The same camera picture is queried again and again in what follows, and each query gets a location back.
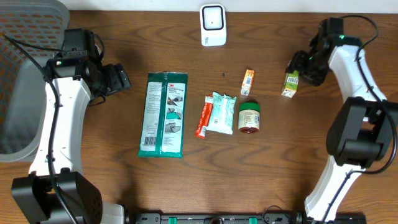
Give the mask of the green juice carton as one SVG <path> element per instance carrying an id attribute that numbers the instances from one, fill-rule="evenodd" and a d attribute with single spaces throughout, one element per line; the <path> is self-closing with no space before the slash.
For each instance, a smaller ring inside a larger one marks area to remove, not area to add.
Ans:
<path id="1" fill-rule="evenodd" d="M 299 84 L 299 72 L 293 71 L 285 74 L 284 85 L 282 87 L 282 96 L 292 98 L 297 92 Z"/>

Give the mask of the green white barcode packet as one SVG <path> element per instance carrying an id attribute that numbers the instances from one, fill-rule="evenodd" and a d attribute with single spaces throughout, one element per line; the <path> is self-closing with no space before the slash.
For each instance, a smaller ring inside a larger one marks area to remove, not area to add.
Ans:
<path id="1" fill-rule="evenodd" d="M 149 73 L 139 157 L 182 157 L 188 74 Z"/>

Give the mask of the orange tissue packet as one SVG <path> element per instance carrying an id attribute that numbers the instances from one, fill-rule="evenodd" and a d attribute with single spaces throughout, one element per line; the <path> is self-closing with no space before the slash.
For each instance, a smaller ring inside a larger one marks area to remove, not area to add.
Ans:
<path id="1" fill-rule="evenodd" d="M 242 95 L 244 95 L 244 96 L 249 95 L 251 88 L 252 88 L 253 79 L 254 79 L 254 70 L 247 69 L 246 73 L 244 75 L 244 78 L 243 78 L 242 85 L 241 85 L 241 94 Z"/>

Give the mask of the green lid spice jar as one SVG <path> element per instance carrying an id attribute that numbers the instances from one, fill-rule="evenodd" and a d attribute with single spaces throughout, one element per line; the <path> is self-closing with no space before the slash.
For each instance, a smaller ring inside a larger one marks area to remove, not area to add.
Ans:
<path id="1" fill-rule="evenodd" d="M 238 129 L 242 133 L 252 134 L 260 130 L 260 105 L 242 103 L 239 106 Z"/>

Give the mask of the red white snack packet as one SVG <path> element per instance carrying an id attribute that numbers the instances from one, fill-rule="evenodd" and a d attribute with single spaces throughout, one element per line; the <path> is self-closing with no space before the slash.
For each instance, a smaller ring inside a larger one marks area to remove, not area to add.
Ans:
<path id="1" fill-rule="evenodd" d="M 200 115 L 200 120 L 195 130 L 196 137 L 201 139 L 205 138 L 205 133 L 210 121 L 212 109 L 213 109 L 213 95 L 206 95 L 205 104 Z"/>

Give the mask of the white teal snack packet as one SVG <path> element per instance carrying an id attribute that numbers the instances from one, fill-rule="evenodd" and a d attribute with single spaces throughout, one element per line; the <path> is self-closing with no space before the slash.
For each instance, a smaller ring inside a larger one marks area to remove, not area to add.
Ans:
<path id="1" fill-rule="evenodd" d="M 233 134 L 235 104 L 236 97 L 213 92 L 213 109 L 206 130 L 223 134 Z"/>

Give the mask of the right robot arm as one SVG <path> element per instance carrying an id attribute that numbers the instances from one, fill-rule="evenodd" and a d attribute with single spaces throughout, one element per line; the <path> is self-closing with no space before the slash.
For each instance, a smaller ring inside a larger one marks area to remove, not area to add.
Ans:
<path id="1" fill-rule="evenodd" d="M 384 172 L 397 154 L 397 103 L 376 85 L 357 37 L 315 36 L 310 51 L 294 54 L 286 69 L 320 85 L 333 72 L 343 106 L 326 136 L 328 160 L 314 190 L 304 201 L 300 223 L 350 223 L 338 207 L 361 175 Z"/>

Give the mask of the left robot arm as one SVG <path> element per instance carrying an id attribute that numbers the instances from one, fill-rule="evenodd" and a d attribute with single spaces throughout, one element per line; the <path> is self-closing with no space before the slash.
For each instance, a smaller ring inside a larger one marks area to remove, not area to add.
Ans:
<path id="1" fill-rule="evenodd" d="M 12 182 L 12 197 L 29 223 L 132 223 L 120 204 L 104 202 L 83 176 L 81 137 L 91 99 L 83 57 L 54 58 L 45 68 L 45 115 L 36 157 L 27 177 Z"/>

